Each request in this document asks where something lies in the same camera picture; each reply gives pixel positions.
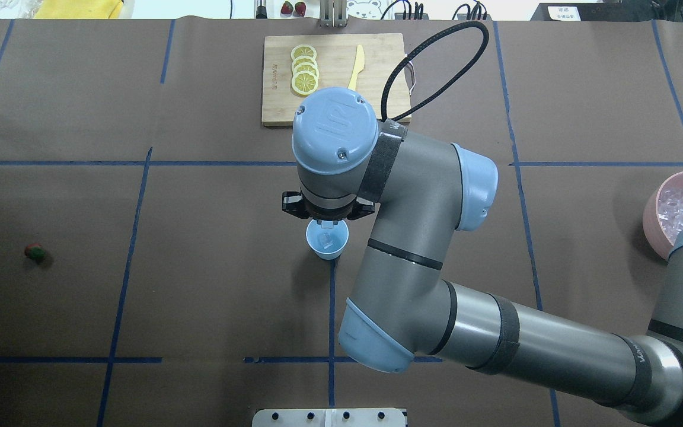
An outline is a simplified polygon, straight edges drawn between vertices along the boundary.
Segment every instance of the red strawberry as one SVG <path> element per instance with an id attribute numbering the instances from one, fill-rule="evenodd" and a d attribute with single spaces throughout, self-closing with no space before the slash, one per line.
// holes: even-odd
<path id="1" fill-rule="evenodd" d="M 292 3 L 290 3 L 290 2 L 284 2 L 284 5 L 281 6 L 281 14 L 290 15 L 290 14 L 292 14 L 292 11 L 293 11 Z"/>
<path id="2" fill-rule="evenodd" d="M 307 11 L 307 5 L 304 2 L 295 3 L 295 12 L 298 16 L 304 16 L 304 12 Z"/>

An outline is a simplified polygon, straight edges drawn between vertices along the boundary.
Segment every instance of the brown table surface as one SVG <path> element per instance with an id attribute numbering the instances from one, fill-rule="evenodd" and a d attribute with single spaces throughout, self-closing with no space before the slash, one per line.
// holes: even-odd
<path id="1" fill-rule="evenodd" d="M 250 425 L 330 406 L 406 408 L 415 426 L 634 425 L 452 362 L 385 375 L 334 341 L 372 218 L 325 262 L 279 210 L 298 178 L 291 130 L 260 125 L 263 38 L 398 32 L 409 52 L 451 24 L 0 21 L 0 425 Z M 487 24 L 482 59 L 410 125 L 499 168 L 444 277 L 644 333 L 666 264 L 642 209 L 683 170 L 683 24 Z M 479 41 L 423 52 L 414 101 Z M 22 254 L 35 241 L 40 266 Z"/>

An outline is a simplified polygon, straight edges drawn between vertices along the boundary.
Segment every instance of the yellow cloth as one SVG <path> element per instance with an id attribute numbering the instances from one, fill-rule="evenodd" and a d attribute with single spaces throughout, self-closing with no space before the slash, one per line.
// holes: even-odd
<path id="1" fill-rule="evenodd" d="M 116 19 L 121 0 L 44 0 L 36 19 Z"/>

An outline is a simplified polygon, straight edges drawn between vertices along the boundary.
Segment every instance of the cutting board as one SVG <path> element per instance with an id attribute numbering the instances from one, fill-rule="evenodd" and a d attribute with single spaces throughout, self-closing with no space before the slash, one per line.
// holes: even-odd
<path id="1" fill-rule="evenodd" d="M 292 91 L 292 49 L 311 45 L 318 52 L 320 88 L 347 87 L 358 44 L 365 50 L 365 69 L 358 75 L 357 91 L 381 118 L 381 92 L 388 76 L 404 58 L 402 34 L 330 34 L 325 36 L 268 36 L 263 54 L 263 125 L 291 126 L 304 97 Z M 391 85 L 389 117 L 410 109 L 410 94 L 403 71 Z M 401 122 L 409 122 L 410 117 Z"/>

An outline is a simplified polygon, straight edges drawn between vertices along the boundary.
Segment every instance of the yellow knife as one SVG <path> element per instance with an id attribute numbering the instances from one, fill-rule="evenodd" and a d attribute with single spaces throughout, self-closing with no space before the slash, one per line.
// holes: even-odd
<path id="1" fill-rule="evenodd" d="M 358 87 L 358 75 L 365 68 L 365 51 L 363 45 L 358 45 L 358 53 L 355 54 L 355 65 L 352 67 L 352 77 L 349 79 L 347 89 L 355 90 Z"/>

